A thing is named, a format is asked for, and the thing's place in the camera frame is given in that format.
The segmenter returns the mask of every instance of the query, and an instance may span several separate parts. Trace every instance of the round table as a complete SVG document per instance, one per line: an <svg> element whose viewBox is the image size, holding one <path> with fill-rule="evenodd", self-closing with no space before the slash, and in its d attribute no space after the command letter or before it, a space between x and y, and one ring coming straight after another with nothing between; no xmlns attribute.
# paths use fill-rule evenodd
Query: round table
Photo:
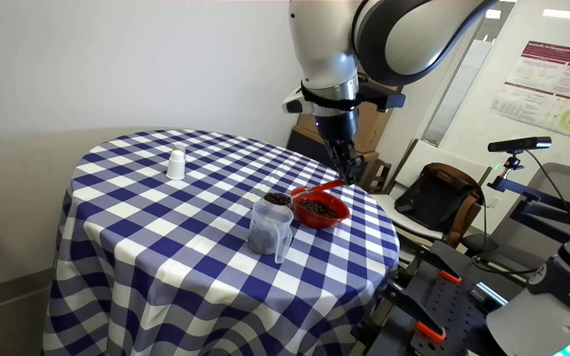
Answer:
<svg viewBox="0 0 570 356"><path fill-rule="evenodd" d="M163 175L185 144L185 177ZM247 248L250 203L334 179L296 152L205 130L94 146L62 203L45 353L344 353L397 262L389 217L357 185L330 229L292 221L280 264Z"/></svg>

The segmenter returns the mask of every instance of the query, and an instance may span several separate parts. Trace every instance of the blue and white checkered tablecloth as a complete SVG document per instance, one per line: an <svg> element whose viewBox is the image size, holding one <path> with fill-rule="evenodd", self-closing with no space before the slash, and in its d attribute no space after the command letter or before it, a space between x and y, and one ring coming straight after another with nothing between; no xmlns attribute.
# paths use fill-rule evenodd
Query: blue and white checkered tablecloth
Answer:
<svg viewBox="0 0 570 356"><path fill-rule="evenodd" d="M187 144L185 179L165 159ZM70 177L43 330L45 353L344 353L349 326L397 260L389 217L336 187L351 215L292 221L276 264L247 248L250 203L334 179L258 140L150 130L94 146Z"/></svg>

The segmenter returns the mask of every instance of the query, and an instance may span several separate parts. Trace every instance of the black bag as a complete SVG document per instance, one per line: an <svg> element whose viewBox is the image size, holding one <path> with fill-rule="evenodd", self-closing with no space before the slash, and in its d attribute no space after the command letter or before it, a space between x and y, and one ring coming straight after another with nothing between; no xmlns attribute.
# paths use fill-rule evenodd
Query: black bag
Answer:
<svg viewBox="0 0 570 356"><path fill-rule="evenodd" d="M433 161L423 165L419 177L395 199L395 209L427 229L444 233L454 223L466 229L482 199L480 185L470 175Z"/></svg>

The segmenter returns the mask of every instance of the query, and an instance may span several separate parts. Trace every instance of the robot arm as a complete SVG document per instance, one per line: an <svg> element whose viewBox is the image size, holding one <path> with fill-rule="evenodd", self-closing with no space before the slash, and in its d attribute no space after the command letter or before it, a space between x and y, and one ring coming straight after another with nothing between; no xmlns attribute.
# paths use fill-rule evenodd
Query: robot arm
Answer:
<svg viewBox="0 0 570 356"><path fill-rule="evenodd" d="M284 108L314 114L334 167L342 179L355 181L361 173L351 146L357 102L375 100L379 110L401 104L397 92L377 90L357 70L397 88L421 78L494 1L290 0L290 33L304 78Z"/></svg>

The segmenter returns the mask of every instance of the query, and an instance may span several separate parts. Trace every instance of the small white bottle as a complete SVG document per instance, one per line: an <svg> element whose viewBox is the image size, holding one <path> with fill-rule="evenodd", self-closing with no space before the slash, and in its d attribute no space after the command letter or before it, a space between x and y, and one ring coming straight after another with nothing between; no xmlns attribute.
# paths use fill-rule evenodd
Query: small white bottle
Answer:
<svg viewBox="0 0 570 356"><path fill-rule="evenodd" d="M185 146L175 144L167 157L165 175L167 179L183 179L185 173Z"/></svg>

